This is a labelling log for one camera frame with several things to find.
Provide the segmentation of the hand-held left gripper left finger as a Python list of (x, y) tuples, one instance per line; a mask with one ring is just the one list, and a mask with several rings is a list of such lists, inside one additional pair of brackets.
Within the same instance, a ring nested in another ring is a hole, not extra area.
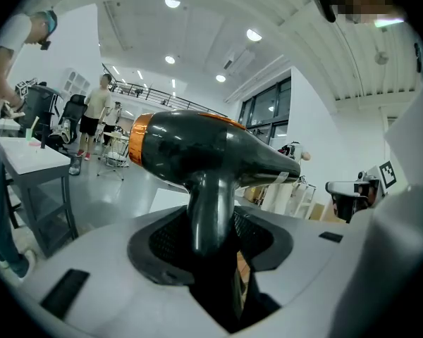
[[(46, 260), (19, 288), (28, 308), (57, 336), (226, 336), (187, 287), (155, 284), (130, 262), (132, 235), (174, 208), (92, 230)], [(70, 269), (89, 273), (64, 320), (41, 307)]]

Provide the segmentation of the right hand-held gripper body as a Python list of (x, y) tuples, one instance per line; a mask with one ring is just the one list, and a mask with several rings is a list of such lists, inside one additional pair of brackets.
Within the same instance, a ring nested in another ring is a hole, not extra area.
[(390, 161), (362, 171), (356, 180), (355, 192), (364, 201), (364, 206), (375, 207), (389, 193), (397, 182), (396, 173)]

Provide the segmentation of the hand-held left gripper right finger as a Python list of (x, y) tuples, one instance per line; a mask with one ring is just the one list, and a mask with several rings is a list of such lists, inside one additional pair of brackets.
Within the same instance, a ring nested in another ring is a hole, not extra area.
[(278, 305), (272, 318), (331, 318), (360, 259), (372, 211), (356, 213), (351, 222), (303, 220), (236, 207), (265, 229), (278, 228), (292, 239), (291, 251), (279, 265), (257, 271), (261, 293)]

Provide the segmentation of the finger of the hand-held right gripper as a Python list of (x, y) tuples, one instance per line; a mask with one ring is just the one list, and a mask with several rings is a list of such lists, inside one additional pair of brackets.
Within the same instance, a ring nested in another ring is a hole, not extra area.
[(368, 208), (368, 182), (327, 182), (325, 190), (331, 195), (334, 215), (345, 222)]

